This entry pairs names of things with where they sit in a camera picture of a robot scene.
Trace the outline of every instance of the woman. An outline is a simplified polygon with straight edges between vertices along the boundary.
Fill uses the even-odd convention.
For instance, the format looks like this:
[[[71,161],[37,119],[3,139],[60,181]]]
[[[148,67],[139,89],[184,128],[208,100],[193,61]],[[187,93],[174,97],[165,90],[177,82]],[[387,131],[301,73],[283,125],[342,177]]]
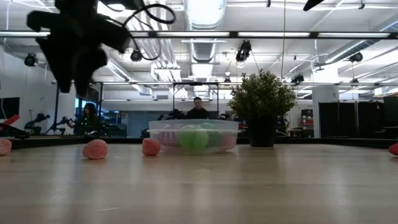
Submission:
[[[83,111],[83,116],[78,119],[75,123],[75,132],[77,135],[87,135],[93,131],[98,132],[101,128],[100,119],[95,114],[95,105],[92,103],[87,103]]]

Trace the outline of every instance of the man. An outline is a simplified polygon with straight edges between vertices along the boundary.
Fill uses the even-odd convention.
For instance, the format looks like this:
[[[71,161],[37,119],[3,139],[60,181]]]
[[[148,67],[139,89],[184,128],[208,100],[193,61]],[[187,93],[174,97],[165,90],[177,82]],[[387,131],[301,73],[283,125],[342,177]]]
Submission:
[[[195,97],[193,99],[193,105],[194,108],[190,111],[188,111],[185,119],[207,119],[207,110],[205,110],[203,107],[201,107],[201,98],[200,97]]]

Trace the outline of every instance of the black cable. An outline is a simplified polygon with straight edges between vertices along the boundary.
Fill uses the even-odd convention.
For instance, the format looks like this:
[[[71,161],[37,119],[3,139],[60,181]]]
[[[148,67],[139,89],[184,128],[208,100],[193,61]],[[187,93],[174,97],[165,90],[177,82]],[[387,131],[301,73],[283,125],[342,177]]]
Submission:
[[[125,27],[127,25],[127,23],[133,18],[135,17],[137,14],[139,14],[140,12],[145,12],[147,14],[147,16],[153,20],[155,20],[156,22],[162,23],[162,24],[173,24],[176,20],[176,16],[175,13],[173,12],[173,9],[171,9],[168,6],[162,5],[162,4],[149,4],[149,5],[145,5],[144,0],[141,0],[141,5],[143,5],[142,8],[136,10],[135,12],[133,12],[131,14],[131,16],[129,16],[123,23],[123,27]],[[152,9],[154,7],[159,7],[161,9],[165,9],[166,11],[169,11],[169,13],[171,13],[172,15],[172,19],[171,20],[165,20],[165,19],[159,19],[158,17],[154,16],[152,13],[150,13],[148,11],[148,9]]]
[[[175,22],[175,20],[176,20],[175,13],[174,13],[173,10],[172,10],[170,7],[168,7],[168,6],[165,6],[165,5],[162,5],[162,4],[150,4],[150,5],[145,6],[144,0],[141,0],[141,4],[142,4],[144,7],[142,7],[142,8],[140,8],[140,9],[136,10],[135,12],[133,12],[123,23],[117,21],[116,19],[110,18],[109,16],[105,16],[105,19],[111,20],[111,21],[113,21],[113,22],[115,22],[115,23],[121,25],[122,27],[126,27],[126,26],[127,26],[127,23],[128,23],[131,19],[135,18],[135,19],[137,19],[138,22],[140,22],[141,24],[144,24],[145,26],[147,26],[147,27],[150,28],[151,30],[154,30],[154,28],[153,28],[151,25],[149,25],[149,24],[147,24],[147,23],[145,23],[145,22],[142,22],[140,19],[138,19],[137,15],[138,15],[140,12],[143,12],[143,11],[144,11],[144,12],[147,14],[147,16],[148,16],[149,18],[151,18],[151,19],[153,19],[153,20],[155,20],[155,21],[157,21],[157,22],[159,22],[159,23],[163,23],[163,24],[173,24],[173,23]],[[114,12],[123,12],[123,10],[113,9],[112,7],[110,7],[110,6],[106,5],[106,4],[105,4],[105,6],[106,6],[108,9],[110,9],[110,10],[112,10],[112,11],[114,11]],[[172,18],[171,20],[163,20],[163,19],[159,19],[158,17],[155,17],[153,14],[151,14],[151,13],[148,11],[148,9],[151,9],[151,8],[153,8],[153,7],[159,7],[159,8],[165,9],[166,11],[169,11],[169,12],[172,14],[172,17],[173,17],[173,18]],[[139,46],[138,46],[136,40],[134,39],[134,37],[133,37],[131,34],[130,34],[130,38],[132,39],[132,41],[133,41],[133,43],[134,43],[136,49],[137,49],[137,50],[140,50],[140,48],[139,48]],[[142,58],[145,59],[145,60],[148,60],[148,61],[152,61],[152,60],[158,59],[158,58],[161,56],[161,54],[162,54],[162,44],[161,44],[161,42],[160,42],[160,39],[158,39],[158,43],[159,43],[159,53],[158,53],[154,58],[147,58],[147,57],[145,57],[145,56],[143,56],[143,55],[141,54]]]
[[[102,15],[102,16],[103,16],[104,19],[106,19],[106,20],[109,20],[109,21],[112,21],[112,22],[114,22],[114,23],[116,23],[116,24],[122,25],[122,22],[117,21],[116,19],[110,18],[109,16],[105,16],[105,15]],[[150,28],[151,30],[154,30],[154,28],[153,28],[151,25],[147,24],[146,22],[142,22],[142,21],[141,21],[140,19],[138,19],[137,17],[134,17],[134,18],[137,19],[138,22],[140,22],[141,24],[144,24],[145,26],[147,26],[147,27]],[[136,47],[136,49],[137,49],[137,50],[140,50],[140,48],[139,48],[139,46],[138,46],[138,44],[137,44],[135,38],[131,35],[130,32],[129,32],[129,35],[130,35],[130,38],[132,39],[132,42],[134,43],[134,46]],[[158,43],[159,43],[159,53],[158,53],[155,57],[153,57],[153,58],[147,58],[147,57],[145,57],[145,56],[143,56],[143,55],[141,54],[141,56],[142,56],[143,59],[148,60],[148,61],[153,61],[153,60],[158,59],[158,58],[161,56],[161,54],[162,54],[162,44],[160,43],[160,39],[157,39],[157,41],[158,41]]]

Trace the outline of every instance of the green ball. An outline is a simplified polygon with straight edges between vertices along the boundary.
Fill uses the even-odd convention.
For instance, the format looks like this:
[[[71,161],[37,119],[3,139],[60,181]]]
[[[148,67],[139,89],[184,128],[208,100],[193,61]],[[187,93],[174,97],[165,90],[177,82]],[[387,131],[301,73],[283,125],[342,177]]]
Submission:
[[[209,123],[202,123],[199,125],[199,127],[203,129],[217,129],[217,127],[214,124],[209,124]]]
[[[188,150],[201,151],[206,149],[209,143],[209,135],[205,131],[195,131],[194,126],[184,126],[181,129],[192,129],[192,131],[181,131],[178,135],[180,145]]]
[[[203,129],[217,129],[217,127],[214,124],[209,124],[209,123],[202,123],[199,125],[200,128]],[[207,147],[218,147],[221,145],[223,142],[223,135],[220,134],[218,131],[208,131],[207,132],[209,135],[209,143]]]

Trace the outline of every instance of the person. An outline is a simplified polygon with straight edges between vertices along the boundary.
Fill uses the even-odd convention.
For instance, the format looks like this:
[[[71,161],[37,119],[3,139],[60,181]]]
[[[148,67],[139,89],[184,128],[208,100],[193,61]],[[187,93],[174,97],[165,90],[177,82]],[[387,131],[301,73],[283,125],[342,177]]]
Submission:
[[[77,130],[77,135],[86,135],[93,131],[98,132],[101,128],[101,123],[95,111],[95,105],[93,103],[87,103],[85,105],[83,116],[79,118],[74,125],[74,128]]]
[[[201,105],[201,98],[195,97],[193,99],[193,109],[188,111],[185,119],[208,119],[207,110],[205,110]]]

